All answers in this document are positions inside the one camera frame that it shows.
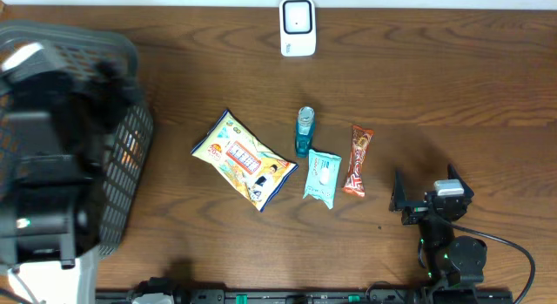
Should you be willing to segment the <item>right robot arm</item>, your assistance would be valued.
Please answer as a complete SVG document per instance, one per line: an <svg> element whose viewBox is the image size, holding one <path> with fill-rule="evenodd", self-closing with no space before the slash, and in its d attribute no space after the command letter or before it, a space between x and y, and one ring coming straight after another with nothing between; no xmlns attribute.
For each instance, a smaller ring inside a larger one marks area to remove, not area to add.
<svg viewBox="0 0 557 304"><path fill-rule="evenodd" d="M447 178L437 180L422 200L407 198L403 176L394 174L389 210L401 213L404 226L416 225L420 233L421 266L434 280L447 287L467 287L484 281L487 245L474 237L454 234L454 222L467 213L473 190L453 166L447 167Z"/></svg>

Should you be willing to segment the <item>blue mouthwash bottle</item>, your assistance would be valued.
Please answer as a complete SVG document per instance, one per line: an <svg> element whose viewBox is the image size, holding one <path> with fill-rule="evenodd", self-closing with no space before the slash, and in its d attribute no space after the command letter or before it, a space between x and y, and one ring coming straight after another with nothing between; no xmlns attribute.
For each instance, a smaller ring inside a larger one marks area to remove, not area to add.
<svg viewBox="0 0 557 304"><path fill-rule="evenodd" d="M299 158L305 158L312 146L315 128L315 112L313 108L304 106L299 109L296 122L295 150Z"/></svg>

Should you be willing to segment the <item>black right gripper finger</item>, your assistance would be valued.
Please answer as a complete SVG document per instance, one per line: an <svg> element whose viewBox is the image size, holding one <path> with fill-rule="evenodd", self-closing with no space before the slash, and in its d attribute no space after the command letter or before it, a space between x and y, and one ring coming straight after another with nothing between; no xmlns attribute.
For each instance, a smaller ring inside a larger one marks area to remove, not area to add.
<svg viewBox="0 0 557 304"><path fill-rule="evenodd" d="M396 169L394 174L394 185L391 197L393 204L404 204L406 202L406 191L400 170Z"/></svg>
<svg viewBox="0 0 557 304"><path fill-rule="evenodd" d="M472 198L473 197L473 190L469 187L469 185L463 180L463 178L461 178L461 176L458 174L458 172L456 171L456 169L454 168L454 166L452 164L448 164L447 165L447 177L449 179L457 179L463 190L464 190L464 196L467 198Z"/></svg>

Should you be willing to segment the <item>red chocolate bar wrapper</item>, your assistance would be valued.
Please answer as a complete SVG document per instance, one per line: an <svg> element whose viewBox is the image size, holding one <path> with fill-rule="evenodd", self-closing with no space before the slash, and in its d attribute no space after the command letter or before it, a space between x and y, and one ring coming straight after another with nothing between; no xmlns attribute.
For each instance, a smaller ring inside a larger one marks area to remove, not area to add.
<svg viewBox="0 0 557 304"><path fill-rule="evenodd" d="M362 166L374 131L359 125L352 127L352 145L349 166L343 191L358 197L366 195L362 179Z"/></svg>

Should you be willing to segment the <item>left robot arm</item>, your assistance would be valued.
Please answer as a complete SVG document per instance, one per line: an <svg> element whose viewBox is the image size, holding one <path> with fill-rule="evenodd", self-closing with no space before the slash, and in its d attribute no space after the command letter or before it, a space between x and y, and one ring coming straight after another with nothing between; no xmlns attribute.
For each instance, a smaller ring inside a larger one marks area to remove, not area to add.
<svg viewBox="0 0 557 304"><path fill-rule="evenodd" d="M91 303L107 198L111 134L142 97L108 62L76 80L62 70L10 83L19 143L1 201L1 262L22 303Z"/></svg>

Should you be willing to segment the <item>yellow snack bag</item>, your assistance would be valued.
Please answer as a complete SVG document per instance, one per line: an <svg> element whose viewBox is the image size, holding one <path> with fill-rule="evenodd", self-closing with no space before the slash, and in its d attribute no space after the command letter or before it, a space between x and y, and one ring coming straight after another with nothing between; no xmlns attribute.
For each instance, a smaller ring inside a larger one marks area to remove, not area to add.
<svg viewBox="0 0 557 304"><path fill-rule="evenodd" d="M191 155L212 165L262 212L298 165L262 144L226 109Z"/></svg>

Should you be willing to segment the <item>teal wet wipes pack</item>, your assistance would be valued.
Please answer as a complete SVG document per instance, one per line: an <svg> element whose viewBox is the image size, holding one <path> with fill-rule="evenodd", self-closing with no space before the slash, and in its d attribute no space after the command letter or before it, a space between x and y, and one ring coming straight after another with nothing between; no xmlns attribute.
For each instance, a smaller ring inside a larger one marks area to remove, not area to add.
<svg viewBox="0 0 557 304"><path fill-rule="evenodd" d="M312 196L323 201L329 210L333 209L341 161L336 154L311 149L303 198Z"/></svg>

